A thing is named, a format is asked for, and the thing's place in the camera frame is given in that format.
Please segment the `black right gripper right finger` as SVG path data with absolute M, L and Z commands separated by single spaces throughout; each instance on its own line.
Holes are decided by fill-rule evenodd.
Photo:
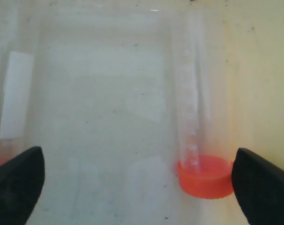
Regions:
M 284 170 L 239 148 L 231 180 L 237 202 L 251 225 L 284 225 Z

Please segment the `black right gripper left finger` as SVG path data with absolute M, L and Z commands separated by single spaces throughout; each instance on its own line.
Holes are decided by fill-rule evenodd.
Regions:
M 24 225 L 45 182 L 40 146 L 31 147 L 0 166 L 0 225 Z

